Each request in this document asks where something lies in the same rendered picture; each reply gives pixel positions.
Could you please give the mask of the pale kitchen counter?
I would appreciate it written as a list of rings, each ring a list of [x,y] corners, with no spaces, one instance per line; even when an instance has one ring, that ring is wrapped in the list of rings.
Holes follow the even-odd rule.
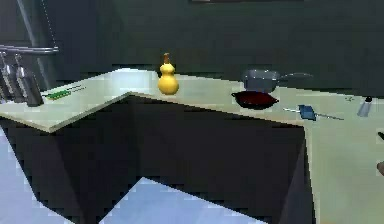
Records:
[[[3,128],[39,201],[97,224],[142,177],[270,224],[384,224],[384,100],[280,87],[271,108],[240,107],[235,81],[119,69],[38,107],[0,105]],[[303,120],[310,105],[339,117]]]

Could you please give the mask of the yellow gourd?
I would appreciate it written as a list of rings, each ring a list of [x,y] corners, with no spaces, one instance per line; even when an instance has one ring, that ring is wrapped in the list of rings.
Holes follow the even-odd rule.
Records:
[[[179,90],[179,83],[174,76],[175,68],[170,62],[168,53],[163,55],[163,64],[160,66],[161,77],[158,80],[158,89],[164,95],[174,95]]]

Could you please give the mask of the dark red pan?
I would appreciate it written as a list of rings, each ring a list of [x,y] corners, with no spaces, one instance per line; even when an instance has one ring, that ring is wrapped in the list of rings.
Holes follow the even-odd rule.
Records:
[[[268,93],[255,91],[240,91],[232,93],[231,96],[239,106],[254,110],[264,110],[279,102]]]

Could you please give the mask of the grey saucepan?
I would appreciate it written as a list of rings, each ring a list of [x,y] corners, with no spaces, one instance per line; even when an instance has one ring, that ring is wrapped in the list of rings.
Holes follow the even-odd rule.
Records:
[[[285,82],[292,77],[311,77],[311,74],[301,72],[280,74],[272,70],[248,69],[242,73],[242,82],[246,91],[271,93],[279,82]]]

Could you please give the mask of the blue spatula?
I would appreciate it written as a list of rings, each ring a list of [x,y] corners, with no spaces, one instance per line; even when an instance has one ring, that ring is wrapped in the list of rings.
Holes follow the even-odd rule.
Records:
[[[316,113],[310,105],[299,105],[297,109],[285,108],[285,111],[299,113],[303,120],[316,121],[318,117],[339,120],[339,117]]]

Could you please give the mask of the grey shaker with black cap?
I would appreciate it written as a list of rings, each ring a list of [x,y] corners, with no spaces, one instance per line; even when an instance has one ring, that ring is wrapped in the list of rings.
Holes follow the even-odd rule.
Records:
[[[368,116],[368,114],[370,112],[372,100],[373,100],[373,98],[371,96],[367,96],[365,98],[363,103],[360,105],[360,108],[359,108],[358,113],[357,113],[357,115],[359,117],[367,117]]]

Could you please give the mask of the grey knife rack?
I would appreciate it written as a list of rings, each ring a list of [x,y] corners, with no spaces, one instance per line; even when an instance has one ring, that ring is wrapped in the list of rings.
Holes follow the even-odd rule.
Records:
[[[0,45],[0,50],[3,52],[9,52],[15,54],[16,61],[16,80],[19,83],[19,87],[23,91],[28,107],[37,107],[43,104],[40,88],[37,84],[35,76],[29,72],[22,63],[22,54],[35,54],[45,55],[54,54],[59,51],[57,46],[55,47],[16,47],[9,45]]]

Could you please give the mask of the green handled utensil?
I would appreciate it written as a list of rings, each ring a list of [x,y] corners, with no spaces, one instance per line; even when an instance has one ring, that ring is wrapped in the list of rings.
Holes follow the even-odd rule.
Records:
[[[49,93],[49,94],[42,95],[42,96],[49,99],[49,100],[57,100],[57,99],[69,96],[72,93],[83,90],[85,88],[86,87],[82,87],[81,85],[79,85],[79,86],[70,87],[70,88],[65,89],[65,90],[61,90],[61,91],[54,92],[54,93]]]

